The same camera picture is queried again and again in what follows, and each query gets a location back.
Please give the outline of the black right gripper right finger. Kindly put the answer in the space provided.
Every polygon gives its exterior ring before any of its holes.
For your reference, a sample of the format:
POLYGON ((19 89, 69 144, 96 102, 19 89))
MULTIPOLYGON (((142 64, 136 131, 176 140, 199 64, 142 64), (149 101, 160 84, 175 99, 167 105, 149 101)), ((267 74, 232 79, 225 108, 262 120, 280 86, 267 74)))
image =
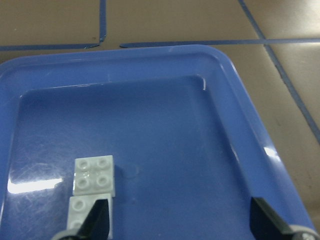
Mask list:
POLYGON ((256 240, 315 240, 317 232, 288 224, 262 197, 250 200, 249 227, 256 240))

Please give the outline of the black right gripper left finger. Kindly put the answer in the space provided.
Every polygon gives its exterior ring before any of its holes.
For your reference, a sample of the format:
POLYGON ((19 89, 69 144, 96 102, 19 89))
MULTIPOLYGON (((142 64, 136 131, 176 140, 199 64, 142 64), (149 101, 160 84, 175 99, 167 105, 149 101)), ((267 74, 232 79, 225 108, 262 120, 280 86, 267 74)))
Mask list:
POLYGON ((107 240, 110 233, 108 199, 98 199, 93 204, 80 228, 60 231, 53 240, 107 240))

